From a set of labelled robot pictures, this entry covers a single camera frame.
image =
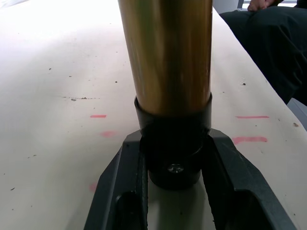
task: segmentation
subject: red mark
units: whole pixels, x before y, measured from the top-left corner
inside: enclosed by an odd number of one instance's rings
[[[106,115],[91,115],[91,118],[106,118]]]
[[[257,118],[270,118],[269,116],[236,116],[239,119],[257,119]]]
[[[106,131],[106,132],[102,132],[100,135],[105,137],[105,138],[111,138],[114,135],[116,135],[116,132],[115,131]]]
[[[93,193],[96,191],[96,188],[97,188],[97,183],[92,183],[89,186],[90,191],[93,192]]]
[[[240,142],[268,142],[268,139],[265,137],[237,137],[232,138],[232,141],[237,145]]]

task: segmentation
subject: black plastic base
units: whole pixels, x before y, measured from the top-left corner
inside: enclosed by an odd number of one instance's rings
[[[141,127],[141,151],[157,186],[179,190],[195,184],[201,171],[203,140],[211,128],[212,95],[206,107],[185,117],[161,117],[143,111],[135,99]]]
[[[147,230],[147,169],[140,141],[139,131],[128,135],[102,173],[84,230]],[[201,171],[217,230],[296,229],[261,172],[228,136],[212,129],[203,142]]]

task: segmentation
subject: person's knee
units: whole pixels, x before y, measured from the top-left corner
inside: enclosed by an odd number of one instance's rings
[[[221,13],[220,16],[228,25],[240,26],[247,22],[251,14],[252,12],[248,11],[232,11]]]
[[[283,18],[280,7],[272,6],[256,12],[247,22],[247,29],[261,34],[267,30],[279,28]]]

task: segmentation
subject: cylindrical pole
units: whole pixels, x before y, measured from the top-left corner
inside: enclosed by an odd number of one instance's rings
[[[150,178],[189,187],[211,126],[212,0],[118,1]]]
[[[212,0],[119,0],[141,108],[184,116],[210,97]]]

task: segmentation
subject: hand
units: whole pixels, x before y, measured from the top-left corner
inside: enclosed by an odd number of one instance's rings
[[[272,6],[278,0],[251,0],[248,6],[248,11],[258,11],[266,9],[269,6]]]

